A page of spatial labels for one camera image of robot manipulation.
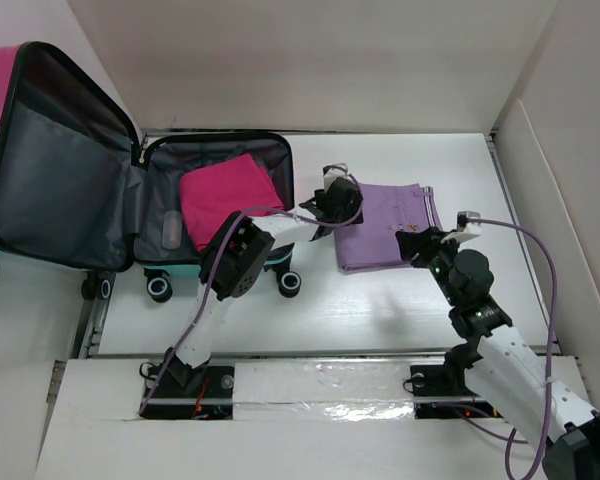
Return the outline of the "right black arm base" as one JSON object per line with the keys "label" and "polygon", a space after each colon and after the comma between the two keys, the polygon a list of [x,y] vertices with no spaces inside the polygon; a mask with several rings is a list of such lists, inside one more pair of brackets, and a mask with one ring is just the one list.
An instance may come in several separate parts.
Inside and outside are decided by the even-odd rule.
{"label": "right black arm base", "polygon": [[495,407],[465,384],[465,369],[479,359],[471,346],[463,344],[447,352],[442,363],[411,365],[403,389],[413,397],[415,418],[501,418]]}

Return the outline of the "pink cloth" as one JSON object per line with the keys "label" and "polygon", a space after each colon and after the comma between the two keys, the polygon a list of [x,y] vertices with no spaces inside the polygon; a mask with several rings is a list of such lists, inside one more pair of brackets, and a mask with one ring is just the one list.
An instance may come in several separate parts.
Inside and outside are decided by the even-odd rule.
{"label": "pink cloth", "polygon": [[268,172],[249,154],[184,174],[179,194],[187,233],[199,252],[233,212],[256,206],[253,214],[265,216],[266,207],[284,207]]}

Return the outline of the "pink and teal kids suitcase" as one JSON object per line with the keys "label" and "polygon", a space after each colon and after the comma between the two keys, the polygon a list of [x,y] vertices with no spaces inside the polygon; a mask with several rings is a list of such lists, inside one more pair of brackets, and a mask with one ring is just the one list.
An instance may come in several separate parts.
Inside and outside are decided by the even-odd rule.
{"label": "pink and teal kids suitcase", "polygon": [[143,268],[149,295],[199,271],[188,238],[162,244],[180,178],[248,154],[294,206],[289,143],[269,132],[162,137],[143,146],[129,116],[69,56],[44,42],[0,47],[0,252],[82,270],[85,299],[107,275]]}

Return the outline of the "purple shorts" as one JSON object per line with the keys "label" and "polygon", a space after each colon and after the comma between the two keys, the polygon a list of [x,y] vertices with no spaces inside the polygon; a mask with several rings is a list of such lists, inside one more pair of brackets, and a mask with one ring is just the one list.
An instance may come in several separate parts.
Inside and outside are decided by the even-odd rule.
{"label": "purple shorts", "polygon": [[363,222],[334,231],[338,267],[344,272],[406,267],[396,233],[419,233],[440,219],[434,190],[419,184],[362,184]]}

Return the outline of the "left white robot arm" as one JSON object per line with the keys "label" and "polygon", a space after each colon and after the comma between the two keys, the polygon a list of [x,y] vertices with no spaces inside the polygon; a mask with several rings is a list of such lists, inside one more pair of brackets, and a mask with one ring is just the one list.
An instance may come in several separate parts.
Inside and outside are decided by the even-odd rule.
{"label": "left white robot arm", "polygon": [[201,254],[197,310],[178,341],[164,356],[158,378],[181,396],[202,387],[215,330],[234,300],[257,280],[270,253],[278,248],[319,240],[334,230],[357,224],[363,196],[351,174],[324,180],[312,198],[289,210],[249,207],[229,215]]}

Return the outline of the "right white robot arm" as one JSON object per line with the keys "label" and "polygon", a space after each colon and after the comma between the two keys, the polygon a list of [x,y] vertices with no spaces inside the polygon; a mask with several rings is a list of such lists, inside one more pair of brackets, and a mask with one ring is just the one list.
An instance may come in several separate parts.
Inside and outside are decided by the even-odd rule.
{"label": "right white robot arm", "polygon": [[399,231],[401,258],[428,270],[449,303],[462,338],[445,355],[442,381],[494,407],[535,451],[530,470],[549,479],[600,479],[600,411],[554,376],[551,357],[527,345],[490,294],[486,256],[463,249],[461,231]]}

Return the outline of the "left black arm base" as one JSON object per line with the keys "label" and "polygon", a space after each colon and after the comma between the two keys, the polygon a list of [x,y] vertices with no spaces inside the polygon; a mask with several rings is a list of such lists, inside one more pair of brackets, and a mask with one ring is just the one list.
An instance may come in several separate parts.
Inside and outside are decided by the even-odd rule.
{"label": "left black arm base", "polygon": [[209,366],[201,383],[186,393],[166,373],[140,417],[147,420],[230,420],[233,418],[234,365]]}

